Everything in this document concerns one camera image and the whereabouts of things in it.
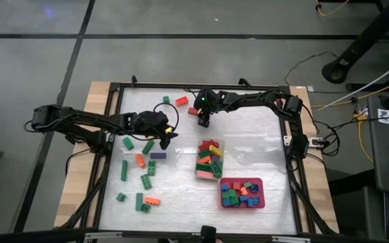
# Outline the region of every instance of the white cable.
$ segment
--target white cable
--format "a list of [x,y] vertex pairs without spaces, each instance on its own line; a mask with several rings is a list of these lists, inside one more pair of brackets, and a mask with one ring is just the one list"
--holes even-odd
[[326,105],[326,106],[324,106],[324,107],[321,107],[321,108],[317,109],[316,111],[314,111],[314,113],[315,113],[315,112],[318,112],[318,111],[320,111],[320,110],[322,110],[322,109],[325,109],[326,107],[329,107],[330,105],[333,105],[333,104],[337,103],[338,101],[341,101],[341,100],[343,100],[343,99],[346,99],[346,98],[348,98],[349,96],[354,95],[355,93],[360,92],[361,90],[363,90],[363,89],[367,88],[368,86],[370,86],[370,85],[376,83],[377,81],[381,80],[383,77],[387,76],[388,74],[389,74],[389,70],[388,70],[385,74],[382,74],[379,78],[376,78],[375,80],[373,80],[372,82],[370,82],[369,84],[367,84],[366,86],[364,86],[363,88],[360,88],[359,90],[356,90],[356,91],[354,91],[354,92],[352,92],[352,93],[350,93],[350,94],[348,94],[348,95],[346,95],[346,96],[344,96],[344,97],[338,99],[337,101],[333,101],[333,102],[331,102],[330,104],[328,104],[328,105]]

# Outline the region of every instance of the yellow block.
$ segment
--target yellow block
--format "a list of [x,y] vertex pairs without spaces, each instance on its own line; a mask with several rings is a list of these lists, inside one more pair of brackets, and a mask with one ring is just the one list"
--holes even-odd
[[222,156],[222,152],[214,147],[214,145],[209,145],[209,150],[211,151],[211,153],[213,153],[215,156],[218,156],[218,157],[221,157]]

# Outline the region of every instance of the translucent plastic sheet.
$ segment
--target translucent plastic sheet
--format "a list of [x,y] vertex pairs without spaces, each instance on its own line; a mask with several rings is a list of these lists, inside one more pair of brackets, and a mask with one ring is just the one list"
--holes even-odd
[[[172,139],[166,150],[167,159],[156,159],[156,172],[150,177],[153,187],[144,190],[140,176],[147,173],[134,159],[142,153],[145,141],[130,138],[134,149],[127,150],[121,137],[115,137],[109,178],[101,211],[100,230],[132,230],[154,232],[200,232],[202,225],[217,228],[218,233],[230,234],[295,234],[290,189],[284,166],[279,120],[266,107],[247,107],[237,111],[214,114],[209,128],[197,125],[197,117],[188,114],[195,98],[179,89],[125,88],[121,113],[152,110],[169,96],[187,96],[189,105],[177,107],[179,136]],[[158,108],[176,123],[172,107]],[[218,138],[226,142],[224,177],[256,177],[263,180],[265,208],[223,209],[219,200],[218,181],[195,178],[198,141]],[[161,152],[158,140],[151,152]],[[128,160],[127,180],[121,181],[122,160]],[[115,198],[119,192],[124,202]],[[135,211],[136,193],[161,199],[149,213]]]

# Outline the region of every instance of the gray floor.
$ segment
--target gray floor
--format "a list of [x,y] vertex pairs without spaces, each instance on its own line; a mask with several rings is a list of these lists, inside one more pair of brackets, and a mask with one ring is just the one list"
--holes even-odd
[[[77,34],[87,0],[0,1],[0,33]],[[377,15],[374,5],[348,4],[322,18],[314,1],[152,1],[96,0],[88,34],[358,34]],[[326,3],[324,11],[337,7]],[[0,233],[11,230],[30,177],[42,136],[23,131],[32,109],[54,103],[67,70],[75,39],[0,39]],[[298,61],[333,51],[340,54],[350,40],[223,40],[223,39],[85,39],[64,105],[82,109],[91,81],[190,82],[235,84],[241,77],[252,84],[285,85],[283,77]],[[322,66],[331,55],[300,65],[288,77],[292,85],[315,90],[344,90],[326,82]],[[351,70],[347,82],[368,82],[389,69],[389,42],[376,44]],[[321,105],[340,94],[310,94]],[[315,118],[329,124],[351,119],[352,106],[326,109]],[[363,126],[370,151],[368,126]],[[357,127],[339,131],[336,157],[324,157],[330,179],[372,168],[359,150]],[[64,182],[66,158],[72,146],[54,136],[26,229],[53,225]]]

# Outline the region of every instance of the red tray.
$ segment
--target red tray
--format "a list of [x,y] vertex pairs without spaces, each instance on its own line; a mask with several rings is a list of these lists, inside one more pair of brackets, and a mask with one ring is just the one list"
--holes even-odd
[[[259,187],[258,192],[251,192],[250,189],[247,189],[248,194],[246,195],[248,198],[252,196],[258,196],[259,197],[259,204],[254,205],[253,207],[248,207],[247,204],[241,203],[239,207],[234,207],[234,206],[223,206],[223,200],[222,200],[222,185],[228,185],[229,189],[233,189],[233,183],[234,182],[239,182],[240,185],[242,186],[243,183],[245,182],[251,182],[251,184],[257,184]],[[236,195],[239,198],[241,196],[241,193],[239,190],[236,190]],[[225,208],[225,209],[263,209],[265,207],[265,199],[263,197],[263,183],[261,178],[222,178],[220,180],[220,185],[219,185],[219,196],[220,196],[220,205]]]

